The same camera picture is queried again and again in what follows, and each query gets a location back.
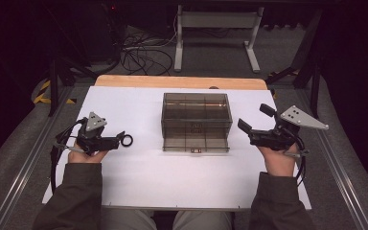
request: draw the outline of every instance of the transparent box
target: transparent box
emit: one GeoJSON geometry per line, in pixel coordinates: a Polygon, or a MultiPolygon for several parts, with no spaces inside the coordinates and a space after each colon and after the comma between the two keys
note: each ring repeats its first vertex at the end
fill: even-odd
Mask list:
{"type": "Polygon", "coordinates": [[[226,94],[165,93],[164,151],[227,152],[232,116],[226,94]]]}

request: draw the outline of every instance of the hand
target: hand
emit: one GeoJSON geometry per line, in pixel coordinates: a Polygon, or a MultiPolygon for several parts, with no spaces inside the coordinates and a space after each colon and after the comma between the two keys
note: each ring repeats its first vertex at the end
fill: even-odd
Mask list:
{"type": "Polygon", "coordinates": [[[92,155],[87,155],[86,153],[70,151],[68,153],[68,163],[101,163],[104,159],[108,150],[106,151],[98,151],[97,153],[93,153],[92,155]]]}
{"type": "Polygon", "coordinates": [[[284,155],[285,152],[297,152],[297,145],[294,143],[288,150],[273,150],[266,147],[258,147],[262,153],[265,168],[268,174],[274,176],[293,176],[295,158],[284,155]]]}

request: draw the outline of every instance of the metal bracket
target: metal bracket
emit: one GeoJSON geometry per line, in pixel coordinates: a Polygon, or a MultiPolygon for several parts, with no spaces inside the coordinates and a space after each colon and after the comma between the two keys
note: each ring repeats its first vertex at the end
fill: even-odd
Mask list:
{"type": "Polygon", "coordinates": [[[101,118],[94,112],[89,113],[88,122],[86,124],[86,131],[92,131],[100,127],[104,127],[107,124],[105,118],[101,118]]]}
{"type": "Polygon", "coordinates": [[[328,125],[325,125],[309,114],[305,113],[303,110],[299,109],[297,106],[293,105],[284,113],[281,114],[281,118],[299,127],[312,127],[318,129],[328,129],[328,125]]]}

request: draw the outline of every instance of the white tabletop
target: white tabletop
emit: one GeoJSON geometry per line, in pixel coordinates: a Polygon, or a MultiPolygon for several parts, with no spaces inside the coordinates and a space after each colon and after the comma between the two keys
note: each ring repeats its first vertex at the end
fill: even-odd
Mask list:
{"type": "MultiPolygon", "coordinates": [[[[269,130],[274,120],[259,111],[260,104],[275,107],[268,90],[220,90],[179,88],[119,88],[92,86],[79,119],[94,111],[106,118],[102,137],[121,131],[134,138],[129,148],[120,146],[103,160],[103,205],[150,209],[249,209],[256,194],[264,160],[238,127],[242,118],[254,129],[269,130]],[[226,93],[233,124],[227,153],[163,151],[161,113],[165,92],[226,93]]],[[[76,126],[73,135],[77,135],[76,126]]],[[[57,166],[57,184],[62,181],[66,150],[57,166]]],[[[311,208],[303,184],[300,199],[311,208]]],[[[43,197],[52,196],[50,185],[43,197]]]]}

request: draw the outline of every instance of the sleeve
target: sleeve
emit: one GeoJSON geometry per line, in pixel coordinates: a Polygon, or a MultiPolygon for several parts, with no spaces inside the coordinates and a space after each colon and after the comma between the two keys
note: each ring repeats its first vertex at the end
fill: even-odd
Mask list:
{"type": "Polygon", "coordinates": [[[38,213],[33,229],[100,229],[102,191],[102,164],[67,164],[62,184],[38,213]]]}
{"type": "Polygon", "coordinates": [[[258,229],[315,229],[299,199],[296,178],[261,172],[249,222],[249,230],[258,229]]]}

